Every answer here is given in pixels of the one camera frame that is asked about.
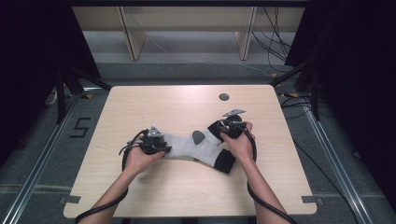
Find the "person's left hand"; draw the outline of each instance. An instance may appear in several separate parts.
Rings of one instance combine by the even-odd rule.
[[[129,152],[128,158],[125,162],[124,172],[132,172],[135,174],[140,174],[146,171],[149,166],[162,158],[164,152],[158,152],[153,155],[147,155],[142,151],[142,148],[138,144],[133,144],[133,148]]]

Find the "sock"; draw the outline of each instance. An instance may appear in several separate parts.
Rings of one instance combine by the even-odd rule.
[[[188,137],[165,133],[163,139],[172,147],[165,158],[192,157],[225,174],[230,173],[235,162],[230,151],[219,147],[224,140],[220,137],[217,121],[202,132],[195,131]]]

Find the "gray carpet floor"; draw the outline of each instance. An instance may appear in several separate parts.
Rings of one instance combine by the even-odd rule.
[[[231,63],[99,63],[98,68],[103,80],[110,85],[268,84],[271,78],[265,74],[275,72],[268,65],[242,66]],[[277,69],[288,70],[289,68],[278,65]],[[295,92],[293,87],[295,79],[296,77],[276,87],[276,92]],[[93,86],[85,80],[81,80],[81,83],[86,87]],[[325,102],[325,96],[322,97],[320,101]],[[106,91],[96,91],[92,98],[78,100],[62,137],[35,186],[29,203],[24,208],[19,223],[73,223],[73,220],[63,216],[64,204],[60,203],[60,200],[67,196],[73,187],[106,98]],[[279,96],[278,99],[282,104],[288,98]],[[301,102],[301,99],[289,100],[288,104],[298,102]],[[283,109],[291,135],[339,187],[332,167],[307,119],[308,108],[296,105]],[[353,146],[339,126],[336,115],[325,103],[319,104],[319,112],[320,123],[362,197],[373,222],[396,223],[394,212],[369,171],[358,158],[352,156]],[[89,129],[83,138],[70,138],[70,135],[82,132],[74,130],[79,118],[90,118],[81,122]],[[26,134],[24,139],[26,147],[14,150],[0,170],[0,218],[2,220],[49,139],[56,119],[56,105],[49,105],[48,108],[43,109],[30,132]],[[299,155],[310,187],[321,203],[314,215],[293,217],[299,223],[354,223],[351,211],[342,197],[303,153],[299,151]],[[121,223],[121,219],[115,218],[114,223]]]

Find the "metal rail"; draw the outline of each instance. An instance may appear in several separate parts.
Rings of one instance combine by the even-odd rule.
[[[326,154],[327,159],[334,171],[334,174],[347,198],[350,205],[352,206],[353,211],[355,212],[359,223],[369,224],[373,223],[370,215],[367,212],[366,206],[361,199],[359,193],[357,192],[355,186],[352,184],[344,166],[342,165],[340,159],[338,158],[334,148],[332,147],[332,143],[328,138],[326,132],[321,126],[320,121],[316,120],[314,115],[309,111],[306,113],[308,120],[317,135],[317,138],[323,148],[324,153]]]
[[[56,145],[59,142],[60,136],[64,130],[64,126],[67,123],[70,115],[75,107],[76,103],[80,95],[74,95],[70,99],[70,102],[66,108],[66,113],[64,115],[63,120],[56,124],[52,134],[49,138],[49,141],[44,146],[43,151],[41,152],[39,158],[35,162],[35,166],[33,167],[32,171],[30,172],[29,176],[27,177],[26,181],[24,182],[23,186],[21,187],[20,192],[18,193],[17,198],[15,199],[14,203],[9,208],[6,218],[3,221],[3,224],[12,224],[17,223],[21,217],[21,214],[26,207],[26,204],[29,202],[30,197],[35,189],[35,185],[37,184],[39,178],[44,172],[52,152],[54,151]]]

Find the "floor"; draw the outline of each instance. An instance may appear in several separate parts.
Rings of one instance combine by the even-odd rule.
[[[267,45],[270,44],[264,35],[256,35]],[[139,60],[134,62],[129,58],[123,33],[85,32],[85,36],[103,80],[111,85],[268,84],[273,74],[282,75],[283,71],[290,70],[281,59],[268,54],[255,39],[251,40],[247,60],[240,61],[232,33],[148,33]],[[291,44],[293,34],[281,34],[281,37]],[[274,42],[272,49],[282,52]],[[353,146],[338,125],[336,115],[325,104],[325,96],[320,99],[320,122],[311,117],[310,105],[306,103],[309,98],[288,100],[288,97],[281,96],[280,93],[295,92],[294,81],[295,77],[276,87],[276,92],[279,93],[280,104],[287,101],[283,113],[296,143],[313,158],[337,188],[345,190],[348,183],[352,186],[366,209],[361,216],[359,212],[355,213],[361,223],[396,223],[394,211],[370,173],[359,158],[352,155]],[[84,80],[82,84],[94,87]],[[107,95],[105,91],[94,90],[81,98],[68,98],[69,105],[75,103],[74,107],[60,131],[58,141],[53,143],[54,148],[48,150],[47,159],[38,169],[40,172],[31,186],[31,193],[27,194],[28,200],[21,205],[21,213],[16,215],[18,223],[73,223],[73,220],[63,216],[64,200],[73,187]],[[26,180],[30,178],[29,174],[36,168],[37,160],[42,158],[41,153],[49,148],[48,139],[57,128],[57,109],[56,105],[51,104],[52,100],[53,94],[47,100],[48,107],[43,109],[40,118],[23,139],[25,147],[14,150],[0,170],[2,220],[18,200]],[[71,138],[71,135],[81,134],[81,130],[75,129],[77,122],[88,127],[88,131],[84,137]],[[325,136],[325,141],[320,141],[319,136]],[[333,158],[329,151],[335,154],[341,166],[329,162]],[[353,223],[354,217],[343,197],[318,167],[301,150],[298,152],[316,197],[318,211],[312,216],[294,218],[299,223]],[[340,167],[341,175],[346,174],[346,183],[340,181]],[[121,223],[121,219],[114,218],[114,223]]]

